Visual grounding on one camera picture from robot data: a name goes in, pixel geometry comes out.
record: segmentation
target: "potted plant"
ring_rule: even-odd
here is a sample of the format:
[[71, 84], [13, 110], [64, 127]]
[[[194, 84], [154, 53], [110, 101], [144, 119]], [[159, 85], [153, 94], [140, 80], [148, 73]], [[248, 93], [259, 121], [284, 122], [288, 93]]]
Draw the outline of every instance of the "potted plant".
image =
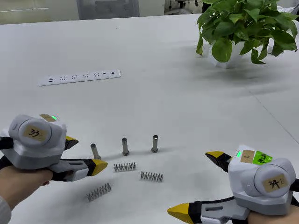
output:
[[234, 67], [241, 55], [251, 51], [254, 64], [264, 64], [269, 39], [274, 40], [272, 54], [295, 50], [298, 16], [280, 13], [278, 0], [203, 0], [211, 6], [198, 18], [199, 42], [196, 52], [202, 55], [203, 39], [210, 45], [210, 59], [217, 66]]

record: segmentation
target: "paper label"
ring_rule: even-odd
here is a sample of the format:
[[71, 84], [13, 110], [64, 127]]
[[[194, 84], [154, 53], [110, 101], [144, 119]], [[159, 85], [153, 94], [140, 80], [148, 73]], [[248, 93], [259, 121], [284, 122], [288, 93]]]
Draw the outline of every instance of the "paper label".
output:
[[40, 114], [39, 116], [41, 116], [42, 118], [44, 118], [46, 121], [48, 122], [55, 122], [56, 120], [54, 118], [52, 118], [50, 115], [48, 114]]
[[45, 141], [47, 132], [38, 127], [28, 125], [23, 134], [24, 137], [28, 137], [37, 141]]
[[284, 174], [280, 174], [263, 182], [263, 186], [268, 193], [287, 187], [288, 185]]
[[243, 150], [241, 162], [252, 163], [255, 151]]

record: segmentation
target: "handwritten label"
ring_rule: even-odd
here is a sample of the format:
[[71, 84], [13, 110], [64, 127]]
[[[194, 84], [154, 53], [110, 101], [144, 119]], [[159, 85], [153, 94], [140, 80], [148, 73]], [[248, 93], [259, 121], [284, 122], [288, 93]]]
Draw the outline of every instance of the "handwritten label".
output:
[[287, 187], [288, 185], [284, 174], [280, 174], [263, 182], [263, 187], [268, 193]]
[[254, 158], [255, 151], [252, 150], [243, 150], [242, 156], [241, 156], [241, 162], [245, 163], [252, 163]]
[[271, 162], [271, 161], [272, 161], [271, 156], [269, 156], [265, 153], [262, 153], [260, 151], [257, 151], [256, 155], [254, 156], [254, 159], [253, 159], [253, 164], [263, 165], [263, 164], [266, 164], [266, 163]]
[[37, 141], [45, 141], [47, 132], [38, 127], [28, 125], [23, 134], [24, 137], [28, 137]]
[[39, 116], [41, 116], [42, 118], [44, 118], [46, 121], [48, 122], [55, 122], [56, 120], [54, 118], [52, 118], [50, 115], [48, 114], [40, 114]]

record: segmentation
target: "hand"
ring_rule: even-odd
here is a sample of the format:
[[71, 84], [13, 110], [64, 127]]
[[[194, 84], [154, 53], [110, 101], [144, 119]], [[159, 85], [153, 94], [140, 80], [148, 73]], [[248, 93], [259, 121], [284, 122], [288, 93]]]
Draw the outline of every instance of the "hand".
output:
[[52, 171], [46, 169], [31, 171], [5, 167], [0, 170], [0, 196], [14, 209], [40, 186], [49, 184], [52, 177]]
[[298, 224], [298, 220], [299, 208], [293, 205], [286, 216], [265, 216], [252, 211], [248, 217], [249, 224]]

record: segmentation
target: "green sticker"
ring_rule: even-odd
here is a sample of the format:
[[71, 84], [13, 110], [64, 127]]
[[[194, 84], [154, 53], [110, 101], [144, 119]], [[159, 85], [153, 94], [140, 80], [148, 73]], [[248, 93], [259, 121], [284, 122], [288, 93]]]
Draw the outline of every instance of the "green sticker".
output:
[[263, 164], [266, 164], [271, 161], [272, 161], [271, 156], [269, 156], [265, 153], [262, 153], [260, 151], [257, 151], [252, 163], [256, 164], [256, 165], [263, 165]]

